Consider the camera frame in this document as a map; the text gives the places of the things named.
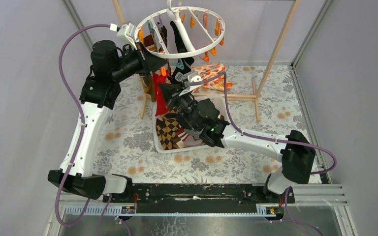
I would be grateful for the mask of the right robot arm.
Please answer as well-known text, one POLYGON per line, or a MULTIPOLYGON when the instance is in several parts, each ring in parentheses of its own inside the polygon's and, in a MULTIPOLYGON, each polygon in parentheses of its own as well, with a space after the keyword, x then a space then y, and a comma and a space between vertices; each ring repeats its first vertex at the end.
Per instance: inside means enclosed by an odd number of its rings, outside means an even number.
POLYGON ((176 120, 186 136, 210 147, 243 149, 281 162, 262 190, 266 201, 274 203, 291 185, 309 182, 316 151, 300 131, 291 130, 287 135, 239 131, 211 99, 196 100, 178 84, 160 83, 159 89, 167 108, 177 112, 176 120))

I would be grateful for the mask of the orange clothes peg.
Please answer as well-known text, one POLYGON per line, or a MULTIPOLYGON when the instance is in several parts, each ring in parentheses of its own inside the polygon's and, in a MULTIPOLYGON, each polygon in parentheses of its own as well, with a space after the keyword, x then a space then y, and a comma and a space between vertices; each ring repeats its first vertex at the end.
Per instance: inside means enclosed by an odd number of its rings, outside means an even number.
POLYGON ((162 66, 162 67, 160 68, 160 74, 161 74, 161 76, 163 76, 163 77, 166 77, 166 76, 167 76, 167 69, 166 69, 166 66, 162 66))

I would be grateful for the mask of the red sock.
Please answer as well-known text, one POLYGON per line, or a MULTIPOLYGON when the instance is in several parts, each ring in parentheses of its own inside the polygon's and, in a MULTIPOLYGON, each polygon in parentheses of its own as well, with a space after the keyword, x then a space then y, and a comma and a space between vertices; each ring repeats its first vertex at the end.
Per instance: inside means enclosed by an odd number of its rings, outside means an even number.
POLYGON ((158 87, 158 74, 157 73, 152 73, 152 81, 153 81, 153 96, 152 96, 152 101, 153 102, 156 102, 157 101, 157 98, 158 98, 158 91, 159 91, 159 87, 158 87))
MULTIPOLYGON (((158 74, 158 80, 157 81, 158 81, 158 84, 159 83, 170 84, 167 77, 163 77, 163 76, 161 76, 161 74, 158 74)), ((158 91, 158 97, 157 97, 156 103, 157 103, 156 114, 155 114, 156 117, 169 113, 169 109, 168 109, 168 107, 167 107, 167 105, 164 101, 164 98, 163 98, 160 90, 158 91)))

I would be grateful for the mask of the white round clip hanger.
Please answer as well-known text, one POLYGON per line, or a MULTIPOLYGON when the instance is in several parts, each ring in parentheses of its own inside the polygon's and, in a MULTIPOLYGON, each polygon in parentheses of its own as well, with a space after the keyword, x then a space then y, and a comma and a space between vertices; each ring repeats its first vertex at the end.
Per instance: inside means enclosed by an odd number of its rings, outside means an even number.
POLYGON ((211 53, 214 56, 216 55, 216 46, 223 45, 224 36, 226 33, 226 24, 223 18, 209 9, 201 8, 201 7, 194 7, 194 6, 172 6, 172 1, 168 0, 166 2, 166 8, 163 10, 159 10, 151 15, 147 16, 144 20, 142 20, 137 26, 134 27, 133 36, 131 37, 131 42, 138 43, 142 42, 142 28, 144 25, 148 23, 154 24, 155 17, 160 18, 162 15, 167 15, 169 20, 173 22, 177 27, 177 34, 181 37, 183 45, 187 49, 185 53, 170 53, 164 40, 161 39, 161 35, 159 32, 159 27, 153 26, 152 29, 155 32, 155 35, 158 37, 158 43, 163 48, 162 52, 154 52, 150 51, 151 54, 163 58, 163 59, 181 59, 181 58, 188 58, 194 57, 205 53, 211 53), (203 46, 202 48, 195 48, 191 38, 188 35, 188 32, 184 26, 184 21, 182 20, 183 16, 180 15, 181 12, 188 13, 191 16, 191 19, 194 20, 194 26, 198 25, 201 28, 201 32, 205 34, 207 39, 209 40, 209 44, 203 46), (210 16, 215 17, 216 22, 218 25, 216 26, 214 32, 217 35, 212 36, 210 34, 209 29, 207 28, 208 25, 208 18, 210 16))

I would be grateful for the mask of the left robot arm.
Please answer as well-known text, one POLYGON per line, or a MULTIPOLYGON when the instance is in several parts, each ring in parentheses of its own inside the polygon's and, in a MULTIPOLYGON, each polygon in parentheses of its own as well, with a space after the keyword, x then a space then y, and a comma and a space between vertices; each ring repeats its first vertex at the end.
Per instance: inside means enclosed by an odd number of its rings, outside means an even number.
POLYGON ((142 43, 118 48, 113 41, 93 45, 90 73, 78 100, 79 118, 69 150, 59 169, 50 170, 48 181, 61 191, 96 200, 114 194, 121 202, 132 198, 132 180, 122 175, 97 175, 93 163, 98 138, 121 92, 120 82, 139 74, 150 75, 166 59, 149 52, 142 43))

